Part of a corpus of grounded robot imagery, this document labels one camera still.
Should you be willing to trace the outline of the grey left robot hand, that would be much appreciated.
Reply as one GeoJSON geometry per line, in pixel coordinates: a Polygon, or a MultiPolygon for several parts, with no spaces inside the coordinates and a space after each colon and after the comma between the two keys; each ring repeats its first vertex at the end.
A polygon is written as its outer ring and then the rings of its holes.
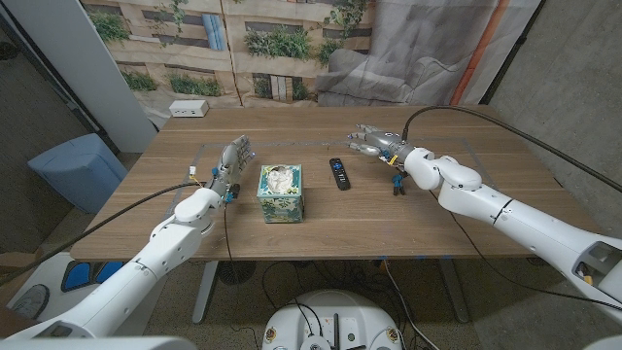
{"type": "Polygon", "coordinates": [[[238,183],[242,171],[254,156],[247,135],[233,140],[223,149],[209,189],[224,196],[231,186],[238,183]]]}

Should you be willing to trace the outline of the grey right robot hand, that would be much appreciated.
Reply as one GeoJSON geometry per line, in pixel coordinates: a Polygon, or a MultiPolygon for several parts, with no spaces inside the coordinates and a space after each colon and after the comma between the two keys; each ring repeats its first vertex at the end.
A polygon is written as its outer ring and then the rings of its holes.
{"type": "Polygon", "coordinates": [[[349,147],[366,156],[384,158],[386,161],[393,159],[394,164],[402,164],[415,149],[397,133],[368,124],[358,124],[357,128],[359,131],[348,135],[349,147]]]}

